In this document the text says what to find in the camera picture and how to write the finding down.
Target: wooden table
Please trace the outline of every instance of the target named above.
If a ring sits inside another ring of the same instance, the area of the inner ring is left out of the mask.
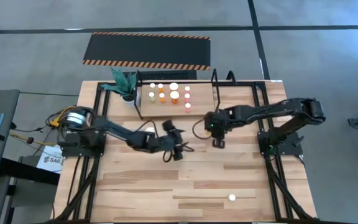
[[[78,99],[79,106],[93,107],[97,83],[83,82]],[[266,86],[270,103],[286,98],[282,82],[266,81]],[[219,90],[220,108],[254,105],[250,87],[219,87]],[[112,93],[108,109],[109,119],[129,129],[136,129],[144,123],[135,109],[126,108],[122,104],[119,96]],[[161,124],[166,119],[171,118],[154,119],[160,135],[165,134]],[[226,148],[216,149],[212,147],[211,139],[200,140],[191,133],[192,125],[199,119],[201,116],[173,118],[174,125],[186,131],[182,133],[184,141],[190,142],[190,147],[195,149],[195,152],[184,152],[184,159],[177,162],[164,163],[162,153],[135,152],[124,142],[108,136],[105,153],[99,165],[91,221],[275,220],[265,162],[257,143],[257,122],[234,129],[226,135]],[[275,118],[273,121],[276,126],[280,126],[288,119]],[[196,127],[196,132],[204,135],[202,124]],[[66,206],[76,160],[77,158],[72,157],[64,162],[54,203],[57,215]],[[307,213],[316,216],[303,165],[294,156],[282,156],[282,161],[289,191]],[[78,166],[72,195],[76,192],[80,170],[81,166]],[[285,216],[283,197],[278,189],[277,192],[281,213]],[[229,194],[237,197],[234,202],[228,200]],[[80,217],[85,214],[87,195],[85,193],[83,197]]]

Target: wood grain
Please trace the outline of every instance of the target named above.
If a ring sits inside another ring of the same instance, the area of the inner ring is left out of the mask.
[[[96,81],[83,82],[78,105],[93,106],[96,84]],[[286,98],[283,83],[266,82],[266,86],[270,103]],[[254,105],[249,87],[221,87],[219,90],[221,108]],[[136,110],[125,107],[116,94],[110,97],[108,117],[129,129],[136,129],[144,122],[138,118]],[[177,128],[186,131],[182,133],[183,139],[189,142],[195,152],[185,152],[184,159],[177,162],[164,163],[160,153],[135,152],[124,142],[108,136],[105,154],[99,165],[91,221],[273,221],[274,212],[265,163],[259,154],[256,138],[257,123],[231,131],[226,135],[226,148],[216,149],[212,147],[210,139],[200,140],[191,133],[192,125],[201,118],[202,116],[184,116],[154,119],[161,135],[164,134],[161,124],[166,119],[173,119]],[[275,118],[273,121],[279,126],[288,118]],[[199,135],[205,135],[202,125],[197,126],[195,131]],[[282,160],[290,192],[306,212],[315,216],[303,165],[293,156],[282,156]],[[75,162],[76,158],[69,158],[64,162],[54,203],[57,214],[66,205]],[[74,191],[77,189],[80,169],[81,166],[77,171]],[[281,213],[285,216],[282,195],[279,190],[277,192]],[[229,194],[234,194],[237,199],[229,201]],[[87,198],[85,193],[80,217],[84,217]]]
[[[179,99],[178,103],[171,102],[169,85],[163,86],[165,102],[161,103],[158,97],[158,88],[155,87],[155,101],[151,102],[149,93],[152,91],[149,85],[142,86],[142,106],[140,111],[144,117],[161,117],[161,116],[194,116],[204,115],[215,109],[212,92],[212,84],[178,84]],[[190,112],[185,111],[185,87],[190,87]]]

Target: green plant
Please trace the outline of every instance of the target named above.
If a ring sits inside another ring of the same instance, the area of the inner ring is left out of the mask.
[[[125,100],[131,101],[134,99],[135,86],[137,83],[136,74],[130,73],[128,77],[125,77],[124,73],[119,70],[111,68],[112,77],[116,81],[116,85],[101,85],[105,90],[113,91],[121,95]]]

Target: hazard stripe mat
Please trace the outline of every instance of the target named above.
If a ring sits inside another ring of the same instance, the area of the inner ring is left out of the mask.
[[[94,32],[83,64],[117,67],[209,70],[209,37]]]

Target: concrete floor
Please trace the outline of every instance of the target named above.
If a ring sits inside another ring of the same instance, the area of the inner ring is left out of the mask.
[[[260,26],[358,25],[356,0],[254,2]],[[252,25],[246,0],[0,0],[0,29],[228,25]],[[252,31],[177,34],[211,37],[211,63],[220,78],[229,70],[237,79],[262,78]],[[304,160],[318,216],[358,223],[358,131],[346,121],[358,115],[358,30],[280,30],[261,35],[271,79],[284,81],[288,97],[323,102],[327,121],[319,131],[315,127],[300,131],[305,135]],[[0,89],[75,95],[83,80],[111,79],[107,67],[81,64],[89,37],[0,34]],[[21,94],[14,122],[22,129],[36,128],[47,115],[75,103],[76,97]],[[33,153],[12,139],[7,145],[4,156],[10,159]],[[45,221],[50,208],[18,210],[13,223]],[[24,215],[30,220],[24,221]]]

